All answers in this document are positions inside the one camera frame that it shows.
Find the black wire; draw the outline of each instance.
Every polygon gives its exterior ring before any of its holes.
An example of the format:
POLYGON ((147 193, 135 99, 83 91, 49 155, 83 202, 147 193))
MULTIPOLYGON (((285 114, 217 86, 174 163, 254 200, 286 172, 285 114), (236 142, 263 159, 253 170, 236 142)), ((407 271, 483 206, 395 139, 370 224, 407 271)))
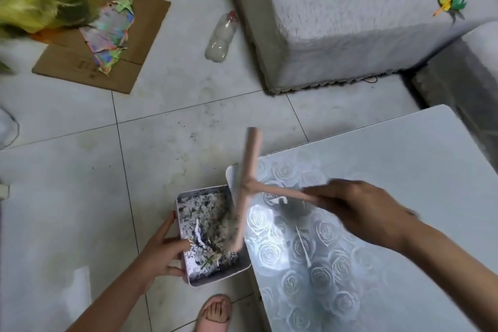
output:
POLYGON ((377 83, 378 82, 378 77, 375 77, 375 81, 368 81, 366 79, 363 79, 363 81, 367 82, 367 83, 370 83, 370 84, 374 84, 374 83, 377 83))

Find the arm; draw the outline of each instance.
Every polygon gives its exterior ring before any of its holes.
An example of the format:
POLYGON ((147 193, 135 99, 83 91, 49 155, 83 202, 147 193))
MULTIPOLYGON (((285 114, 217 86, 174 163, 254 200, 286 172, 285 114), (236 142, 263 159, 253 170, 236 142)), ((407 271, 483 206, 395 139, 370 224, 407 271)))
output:
POLYGON ((172 212, 133 263, 66 332, 117 332, 157 276, 183 276, 181 269, 168 266, 180 252, 190 249, 188 240, 165 239, 174 219, 175 214, 172 212))
POLYGON ((348 180, 304 189, 359 238, 420 267, 484 332, 498 330, 498 276, 440 231, 419 221, 385 190, 348 180))
POLYGON ((432 278, 481 331, 498 330, 495 273, 422 222, 401 253, 432 278))

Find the white tile floor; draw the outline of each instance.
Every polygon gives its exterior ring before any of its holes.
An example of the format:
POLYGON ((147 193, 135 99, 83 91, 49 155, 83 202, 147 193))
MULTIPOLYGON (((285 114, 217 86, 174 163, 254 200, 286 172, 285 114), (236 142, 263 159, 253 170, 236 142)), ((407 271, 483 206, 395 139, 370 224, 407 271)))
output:
MULTIPOLYGON (((11 184, 2 203, 1 330, 71 324, 179 192, 226 183, 247 126, 263 129, 269 153, 418 110, 397 75, 268 95, 242 32, 223 64, 203 57, 233 0, 171 1, 129 96, 32 74, 42 44, 0 46, 16 71, 0 79, 0 106, 21 124, 13 147, 0 151, 0 179, 11 184)), ((190 332, 216 293, 236 301, 232 332, 260 330, 246 273, 197 289, 159 279, 124 330, 190 332)))

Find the hand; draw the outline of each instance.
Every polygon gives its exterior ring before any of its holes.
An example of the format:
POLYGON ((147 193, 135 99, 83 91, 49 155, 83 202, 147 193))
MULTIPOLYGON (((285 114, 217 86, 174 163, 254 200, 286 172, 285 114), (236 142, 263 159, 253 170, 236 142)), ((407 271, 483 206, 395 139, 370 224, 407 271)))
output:
POLYGON ((134 261, 135 266, 146 274, 145 292, 149 290, 157 276, 182 277, 184 275, 182 269, 169 266, 171 260, 178 258, 179 253, 190 250, 190 242, 187 239, 165 238, 175 217, 176 214, 172 211, 134 261))
POLYGON ((364 181, 334 179, 303 191, 324 197, 324 203, 318 206, 337 215, 360 239, 397 252, 406 245, 408 233, 421 223, 412 210, 384 189, 364 181))

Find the white table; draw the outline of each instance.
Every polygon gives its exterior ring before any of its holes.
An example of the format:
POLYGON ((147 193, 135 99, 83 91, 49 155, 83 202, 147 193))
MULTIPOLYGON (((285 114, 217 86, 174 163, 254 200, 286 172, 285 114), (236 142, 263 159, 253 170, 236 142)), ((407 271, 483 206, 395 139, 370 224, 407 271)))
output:
MULTIPOLYGON (((258 165, 264 183, 349 178, 385 188, 498 272, 498 176, 446 106, 270 154, 258 165)), ((254 198, 245 238, 273 332, 475 330, 401 255, 353 237, 321 209, 272 198, 254 198)))

